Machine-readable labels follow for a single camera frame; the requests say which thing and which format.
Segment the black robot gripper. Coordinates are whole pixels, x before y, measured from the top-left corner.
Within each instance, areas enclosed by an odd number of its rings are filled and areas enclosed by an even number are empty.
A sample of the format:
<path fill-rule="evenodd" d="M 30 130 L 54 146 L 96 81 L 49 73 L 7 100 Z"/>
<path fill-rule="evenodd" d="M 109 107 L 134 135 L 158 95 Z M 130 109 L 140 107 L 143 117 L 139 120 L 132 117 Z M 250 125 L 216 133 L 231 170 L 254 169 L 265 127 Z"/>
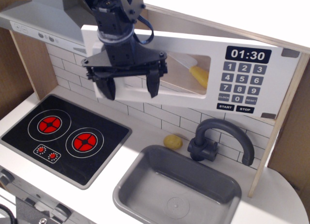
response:
<path fill-rule="evenodd" d="M 115 100 L 114 78 L 146 75 L 147 89 L 152 98 L 158 95 L 160 77 L 168 72 L 167 53 L 150 49 L 153 37 L 140 40 L 99 38 L 103 44 L 99 53 L 84 58 L 87 77 L 96 82 L 99 90 L 110 100 Z"/>

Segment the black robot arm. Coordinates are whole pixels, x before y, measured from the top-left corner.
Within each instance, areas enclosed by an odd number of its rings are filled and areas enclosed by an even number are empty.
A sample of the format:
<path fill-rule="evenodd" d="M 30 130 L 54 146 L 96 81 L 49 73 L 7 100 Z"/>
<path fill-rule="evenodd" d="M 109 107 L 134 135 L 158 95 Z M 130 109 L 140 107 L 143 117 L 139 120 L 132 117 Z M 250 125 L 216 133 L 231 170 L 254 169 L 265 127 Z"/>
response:
<path fill-rule="evenodd" d="M 158 95 L 160 78 L 168 72 L 166 52 L 146 47 L 154 35 L 141 41 L 135 34 L 137 21 L 153 29 L 141 16 L 143 0 L 83 0 L 97 23 L 98 39 L 104 50 L 82 61 L 87 77 L 110 100 L 115 99 L 114 78 L 145 75 L 151 97 Z"/>

